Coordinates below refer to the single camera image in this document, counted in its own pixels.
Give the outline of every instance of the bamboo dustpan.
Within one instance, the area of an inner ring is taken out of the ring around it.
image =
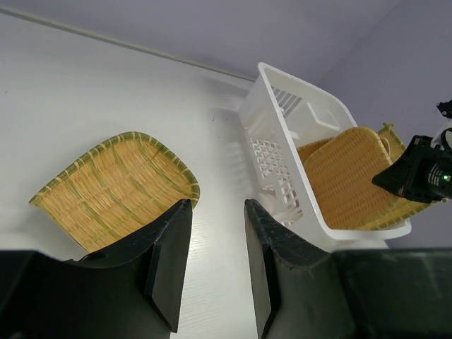
[[[154,138],[114,136],[79,157],[30,200],[88,252],[125,237],[199,185],[187,166]]]

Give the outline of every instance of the white tabletop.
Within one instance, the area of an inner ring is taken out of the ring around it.
[[[254,173],[236,113],[252,84],[5,15],[0,32],[0,248],[84,255],[28,201],[100,141],[141,131],[201,186],[172,338],[256,338],[243,212]]]

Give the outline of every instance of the gray wall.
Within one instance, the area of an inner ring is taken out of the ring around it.
[[[360,125],[393,122],[408,143],[446,122],[435,104],[452,99],[452,1],[403,0],[321,82]],[[452,202],[412,218],[391,246],[452,246]]]
[[[257,76],[264,61],[316,83],[398,2],[0,0],[0,8],[242,76]]]

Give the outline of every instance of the bamboo tray rim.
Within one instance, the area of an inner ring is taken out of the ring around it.
[[[125,141],[134,141],[134,140],[140,140],[145,141],[153,146],[155,146],[162,154],[170,159],[176,167],[181,170],[181,173],[186,177],[186,179],[191,184],[191,203],[193,205],[193,208],[196,206],[199,200],[200,196],[200,188],[199,183],[196,180],[193,173],[191,173],[190,169],[165,145],[163,145],[159,140],[153,138],[152,136],[149,136],[148,134],[144,134],[141,132],[124,132],[121,134],[118,134],[117,136],[113,136],[111,138],[108,138],[107,140],[101,142],[97,146],[91,148],[88,152],[84,153],[82,156],[80,156],[78,159],[76,159],[72,164],[70,164],[66,169],[64,169],[60,174],[58,174],[55,178],[50,180],[44,187],[42,187],[39,192],[37,192],[31,199],[30,204],[34,206],[39,206],[42,198],[50,192],[55,186],[58,186],[60,183],[62,183],[65,179],[70,177],[75,171],[77,171],[79,168],[84,166],[85,164],[92,161],[95,157],[100,155],[105,150],[108,150],[113,145],[116,145],[118,143],[123,143]]]

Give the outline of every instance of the white basket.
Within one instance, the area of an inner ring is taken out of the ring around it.
[[[260,76],[239,115],[262,188],[258,200],[273,217],[327,251],[408,234],[409,219],[381,231],[327,226],[297,148],[337,136],[356,126],[355,120],[339,99],[324,90],[267,64],[260,63],[258,69]]]

